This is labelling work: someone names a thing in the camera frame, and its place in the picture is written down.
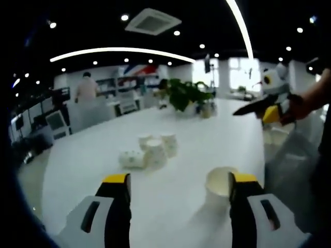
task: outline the person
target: person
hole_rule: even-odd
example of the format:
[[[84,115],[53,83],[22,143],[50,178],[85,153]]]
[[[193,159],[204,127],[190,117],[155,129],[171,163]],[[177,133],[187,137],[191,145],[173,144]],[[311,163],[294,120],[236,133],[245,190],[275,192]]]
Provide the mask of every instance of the person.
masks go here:
[[[320,57],[324,70],[320,80],[314,84],[309,90],[301,94],[303,101],[298,103],[297,101],[290,100],[290,108],[288,114],[282,117],[280,122],[283,125],[291,122],[291,120],[304,119],[312,111],[322,108],[326,104],[331,103],[331,49],[329,29],[324,30],[324,37],[322,39],[325,42],[323,47],[323,53]],[[330,214],[330,201],[327,199],[330,193],[330,186],[328,184],[328,176],[331,172],[331,107],[328,108],[326,119],[324,123],[324,130],[322,140],[319,145],[320,157],[310,176],[310,188],[315,196],[315,206],[320,216],[321,227],[317,233],[314,233],[307,242],[301,246],[306,247],[331,247],[328,230],[331,226],[331,214]]]
[[[83,80],[80,82],[77,91],[75,102],[80,101],[89,101],[97,97],[98,93],[98,84],[91,78],[89,72],[84,72]]]

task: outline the white paper cup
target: white paper cup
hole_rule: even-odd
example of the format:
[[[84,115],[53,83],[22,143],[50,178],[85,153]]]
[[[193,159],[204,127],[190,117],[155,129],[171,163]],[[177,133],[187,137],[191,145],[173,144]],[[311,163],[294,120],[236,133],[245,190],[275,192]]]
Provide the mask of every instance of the white paper cup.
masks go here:
[[[146,154],[141,151],[123,151],[119,154],[119,163],[124,168],[145,168]]]
[[[151,134],[141,134],[138,136],[138,142],[140,149],[146,151],[146,142],[151,140],[153,136]]]
[[[161,139],[168,158],[176,156],[178,150],[176,135],[173,133],[162,134]]]
[[[207,174],[206,204],[215,208],[228,207],[230,197],[229,172],[237,172],[237,169],[217,167]]]
[[[146,160],[148,167],[161,167],[167,163],[167,155],[161,140],[150,139],[147,141],[146,146]]]

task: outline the desk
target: desk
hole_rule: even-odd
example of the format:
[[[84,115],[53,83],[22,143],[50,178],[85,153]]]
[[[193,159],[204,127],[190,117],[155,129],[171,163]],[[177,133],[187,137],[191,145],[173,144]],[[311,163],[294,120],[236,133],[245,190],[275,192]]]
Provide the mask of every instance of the desk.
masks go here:
[[[118,154],[139,149],[137,135],[170,131],[177,136],[178,155],[160,170],[131,171],[131,247],[231,247],[229,216],[219,221],[218,215],[204,213],[206,175],[215,167],[232,166],[254,174],[263,185],[263,134],[254,114],[232,116],[245,102],[215,101],[218,115],[209,119],[149,108],[59,139],[43,182],[47,231],[59,233],[66,215],[94,195],[106,175],[122,172]]]

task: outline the ceiling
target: ceiling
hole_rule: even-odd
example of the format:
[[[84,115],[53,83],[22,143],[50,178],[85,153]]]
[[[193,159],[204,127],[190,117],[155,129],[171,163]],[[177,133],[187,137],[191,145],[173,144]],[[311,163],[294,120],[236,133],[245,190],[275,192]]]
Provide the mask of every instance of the ceiling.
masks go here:
[[[318,56],[317,28],[309,23],[316,15],[316,1],[237,0],[245,20],[254,56],[263,61],[277,62],[279,57],[290,57],[307,62]],[[182,20],[182,23],[158,36],[138,34],[124,30],[128,22],[121,15],[132,19],[145,8],[153,8]],[[172,66],[184,61],[163,56],[128,52],[104,52],[79,55],[50,63],[50,58],[65,53],[102,47],[146,48],[170,52],[193,59],[207,53],[219,53],[220,59],[247,56],[247,51],[235,17],[225,0],[205,1],[88,1],[86,3],[59,3],[22,5],[17,7],[12,22],[15,27],[11,36],[15,49],[12,51],[12,73],[20,78],[15,92],[29,92],[49,87],[61,68],[67,72],[97,66],[124,64],[146,64],[153,59],[156,64]],[[56,22],[50,29],[47,20]]]

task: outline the curved light strip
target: curved light strip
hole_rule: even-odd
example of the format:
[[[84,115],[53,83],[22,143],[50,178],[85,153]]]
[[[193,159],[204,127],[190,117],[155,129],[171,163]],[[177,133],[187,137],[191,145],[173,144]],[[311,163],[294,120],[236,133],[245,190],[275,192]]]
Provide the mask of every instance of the curved light strip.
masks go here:
[[[20,82],[20,79],[16,79],[16,81],[15,81],[14,84],[12,85],[12,88],[14,88],[19,82]]]
[[[176,58],[180,59],[183,61],[187,61],[190,63],[194,63],[195,60],[192,58],[180,56],[177,54],[173,53],[167,53],[167,52],[162,52],[162,51],[157,51],[157,50],[151,50],[151,49],[143,49],[143,48],[93,48],[93,49],[86,49],[86,50],[80,50],[80,51],[75,51],[71,53],[66,53],[62,54],[60,56],[54,57],[50,59],[50,62],[55,62],[63,58],[69,58],[81,54],[87,54],[87,53],[98,53],[98,52],[136,52],[136,53],[149,53],[149,54],[155,54],[155,55],[161,55],[161,56],[166,56],[166,57],[171,57],[171,58]]]
[[[250,39],[249,39],[249,35],[248,35],[248,31],[247,31],[247,28],[246,28],[246,24],[244,22],[244,19],[243,19],[243,16],[238,8],[238,5],[236,3],[235,0],[226,0],[234,17],[236,18],[236,21],[238,23],[238,26],[240,28],[240,31],[242,32],[242,36],[243,36],[243,39],[244,39],[244,43],[245,43],[245,47],[246,47],[246,50],[247,50],[247,53],[248,53],[248,58],[250,60],[253,60],[254,59],[254,56],[253,56],[253,49],[252,49],[252,45],[250,43]]]

